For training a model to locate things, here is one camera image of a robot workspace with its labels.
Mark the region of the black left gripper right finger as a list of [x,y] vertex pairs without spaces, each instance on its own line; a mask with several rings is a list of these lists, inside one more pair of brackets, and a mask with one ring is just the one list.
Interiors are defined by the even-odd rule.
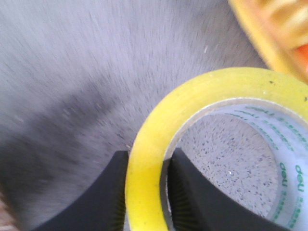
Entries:
[[283,231],[214,186],[182,149],[174,150],[167,174],[168,199],[177,231]]

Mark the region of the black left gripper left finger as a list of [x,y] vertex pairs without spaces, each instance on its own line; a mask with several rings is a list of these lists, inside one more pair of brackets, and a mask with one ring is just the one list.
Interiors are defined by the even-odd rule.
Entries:
[[116,151],[95,182],[36,231],[122,231],[128,151]]

